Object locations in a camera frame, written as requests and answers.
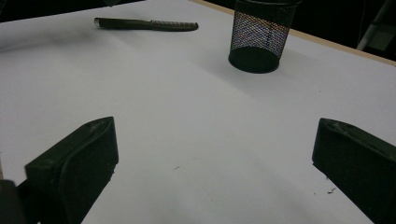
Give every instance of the mesh pencil holder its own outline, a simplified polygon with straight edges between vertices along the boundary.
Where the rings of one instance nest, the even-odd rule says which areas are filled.
[[[276,70],[299,0],[236,0],[230,63],[250,73]]]

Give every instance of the table edge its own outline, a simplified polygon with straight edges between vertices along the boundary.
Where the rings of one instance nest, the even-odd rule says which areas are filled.
[[[193,3],[196,3],[196,4],[200,4],[200,5],[205,6],[205,7],[211,7],[213,9],[215,9],[215,10],[218,10],[218,11],[233,15],[233,10],[229,9],[227,7],[222,7],[222,6],[210,3],[210,2],[206,2],[205,0],[189,0],[189,1],[191,1]],[[297,31],[297,30],[293,30],[293,29],[290,29],[289,34],[293,35],[293,36],[296,36],[296,37],[299,37],[301,39],[305,39],[305,40],[308,40],[308,41],[311,41],[311,42],[314,42],[314,43],[318,43],[320,45],[324,45],[324,46],[327,46],[327,47],[330,47],[330,48],[333,48],[333,49],[339,49],[339,50],[342,50],[342,51],[345,51],[345,52],[348,52],[348,53],[352,53],[352,54],[355,54],[355,55],[358,55],[358,56],[361,56],[361,57],[364,57],[364,58],[368,58],[368,59],[371,59],[371,60],[374,60],[374,61],[378,61],[378,62],[381,62],[381,63],[386,63],[386,64],[389,64],[389,65],[392,65],[392,66],[396,67],[396,62],[395,61],[392,61],[392,60],[389,60],[389,59],[386,59],[386,58],[382,58],[382,57],[379,57],[379,56],[376,56],[374,54],[370,54],[370,53],[367,53],[367,52],[364,52],[364,51],[361,51],[361,50],[358,50],[358,49],[353,49],[353,48],[350,48],[350,47],[346,47],[344,45],[340,45],[340,44],[334,43],[334,42],[332,42],[330,40],[326,40],[326,39],[323,39],[323,38],[320,38],[320,37],[317,37],[317,36],[314,36],[314,35],[309,35],[309,34],[306,34],[306,33],[303,33],[303,32]]]

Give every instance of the dark background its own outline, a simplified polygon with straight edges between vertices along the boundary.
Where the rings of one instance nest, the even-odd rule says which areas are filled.
[[[121,0],[117,5],[141,0]],[[107,7],[103,0],[6,0],[0,22]]]
[[[206,0],[233,9],[235,0]],[[355,49],[385,0],[303,0],[297,6],[291,28]],[[380,22],[396,27],[396,1]],[[386,50],[364,51],[396,61],[396,37]]]

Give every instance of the white table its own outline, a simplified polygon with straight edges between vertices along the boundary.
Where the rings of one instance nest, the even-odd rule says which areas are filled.
[[[109,31],[94,17],[197,21]],[[77,127],[116,121],[120,163],[83,223],[372,223],[312,165],[320,118],[396,145],[396,68],[290,35],[279,68],[227,60],[233,16],[183,0],[0,24],[4,177]]]

